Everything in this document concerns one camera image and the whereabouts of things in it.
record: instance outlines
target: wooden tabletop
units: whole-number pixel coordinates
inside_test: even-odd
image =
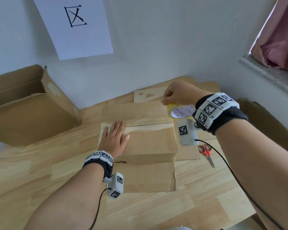
[[[177,79],[196,83],[191,77]],[[77,128],[27,147],[6,146],[0,153],[0,230],[23,229],[33,211],[80,170],[88,152],[97,149],[105,105],[132,102],[129,93],[84,108]],[[216,139],[209,143],[221,151]],[[174,162],[178,191],[123,193],[117,200],[103,195],[95,229],[162,230],[183,225],[218,230],[254,214],[223,160],[214,151],[211,157],[215,169],[205,158]]]

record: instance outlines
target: wrist band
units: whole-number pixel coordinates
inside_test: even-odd
[[[113,171],[113,157],[106,151],[95,151],[89,155],[82,166],[82,168],[88,164],[97,163],[104,168],[104,178],[111,178]]]
[[[202,97],[195,105],[193,118],[204,131],[215,135],[215,131],[232,119],[248,117],[239,110],[239,104],[225,93],[210,94]]]

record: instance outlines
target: left hand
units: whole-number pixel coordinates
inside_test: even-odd
[[[112,124],[109,133],[108,127],[105,127],[103,137],[97,150],[106,151],[107,153],[111,154],[114,159],[120,156],[123,153],[123,150],[125,149],[125,146],[130,137],[130,135],[126,135],[126,137],[121,140],[124,127],[125,122],[122,120],[115,121]]]

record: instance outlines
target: packing tape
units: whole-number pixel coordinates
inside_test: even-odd
[[[195,112],[195,106],[188,105],[178,105],[177,103],[169,103],[166,105],[167,115],[171,119],[192,119],[192,114]]]

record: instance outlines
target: scissors blade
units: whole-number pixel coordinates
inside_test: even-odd
[[[210,163],[211,163],[212,167],[213,167],[213,168],[215,168],[215,166],[214,166],[214,164],[213,164],[213,162],[212,162],[212,159],[211,159],[211,157],[210,157],[210,156],[207,156],[207,158],[208,158],[208,160],[210,161]]]

